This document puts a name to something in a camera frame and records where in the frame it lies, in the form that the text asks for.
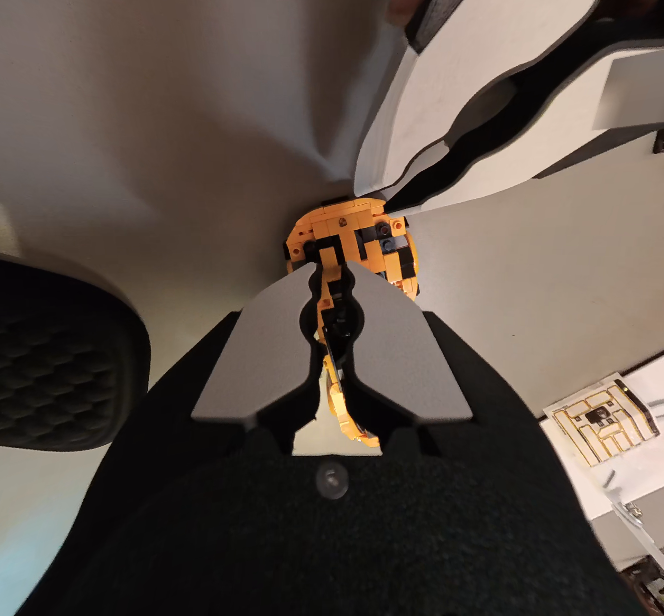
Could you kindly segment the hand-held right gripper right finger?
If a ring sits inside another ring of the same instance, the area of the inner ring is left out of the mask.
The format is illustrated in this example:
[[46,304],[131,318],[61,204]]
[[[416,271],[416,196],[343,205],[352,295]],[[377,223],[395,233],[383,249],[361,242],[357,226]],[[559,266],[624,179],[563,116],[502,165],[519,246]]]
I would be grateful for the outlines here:
[[347,409],[384,455],[429,454],[424,433],[471,421],[471,407],[419,306],[358,263],[344,274],[353,318],[343,366]]

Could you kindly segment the white wooden book stand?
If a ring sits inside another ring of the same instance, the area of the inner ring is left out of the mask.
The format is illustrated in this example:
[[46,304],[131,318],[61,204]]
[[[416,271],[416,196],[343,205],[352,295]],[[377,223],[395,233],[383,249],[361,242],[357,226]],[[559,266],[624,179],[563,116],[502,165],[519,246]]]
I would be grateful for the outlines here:
[[663,568],[663,352],[621,374],[649,406],[660,437],[594,467],[582,465],[567,438],[544,414],[541,426],[568,473],[586,518],[610,514],[634,539],[633,550],[618,549],[626,534],[605,534],[602,544],[622,569],[649,556]]

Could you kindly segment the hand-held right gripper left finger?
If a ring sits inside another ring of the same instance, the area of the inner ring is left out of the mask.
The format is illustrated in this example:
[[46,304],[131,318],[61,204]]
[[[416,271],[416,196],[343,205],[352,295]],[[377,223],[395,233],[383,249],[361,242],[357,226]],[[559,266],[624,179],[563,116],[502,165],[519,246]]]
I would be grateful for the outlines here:
[[267,429],[292,454],[296,433],[315,419],[320,402],[319,298],[320,266],[305,263],[247,304],[192,419]]

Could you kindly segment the lego sticker sheet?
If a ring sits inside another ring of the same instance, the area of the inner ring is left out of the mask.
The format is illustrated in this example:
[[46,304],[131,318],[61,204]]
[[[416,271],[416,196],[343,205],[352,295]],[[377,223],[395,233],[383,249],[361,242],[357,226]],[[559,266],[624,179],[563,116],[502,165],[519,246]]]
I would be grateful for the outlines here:
[[655,416],[618,372],[546,408],[578,461],[594,467],[660,437]]

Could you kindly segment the orange lego car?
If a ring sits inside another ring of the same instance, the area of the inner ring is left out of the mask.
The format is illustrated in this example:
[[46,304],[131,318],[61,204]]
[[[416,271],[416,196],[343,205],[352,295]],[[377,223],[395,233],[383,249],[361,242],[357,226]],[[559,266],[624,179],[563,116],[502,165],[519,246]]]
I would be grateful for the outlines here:
[[370,448],[379,448],[379,439],[353,420],[343,391],[343,366],[351,328],[342,267],[348,262],[359,263],[415,300],[419,295],[419,262],[408,230],[407,218],[388,215],[383,200],[343,198],[301,217],[284,242],[288,273],[305,263],[322,265],[315,338],[325,351],[328,405],[344,436]]

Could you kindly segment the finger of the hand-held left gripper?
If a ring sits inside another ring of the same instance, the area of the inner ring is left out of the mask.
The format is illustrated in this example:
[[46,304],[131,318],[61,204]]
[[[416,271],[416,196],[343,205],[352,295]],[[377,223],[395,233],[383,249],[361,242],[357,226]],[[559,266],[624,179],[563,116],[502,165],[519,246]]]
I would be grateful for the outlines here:
[[386,211],[423,212],[488,197],[663,130],[663,119],[595,127],[606,83],[663,52],[663,20],[583,25],[541,61],[504,79],[513,95],[409,181],[386,189]]
[[596,0],[463,0],[418,55],[408,43],[362,143],[354,193],[377,193],[448,132],[469,100],[536,61]]

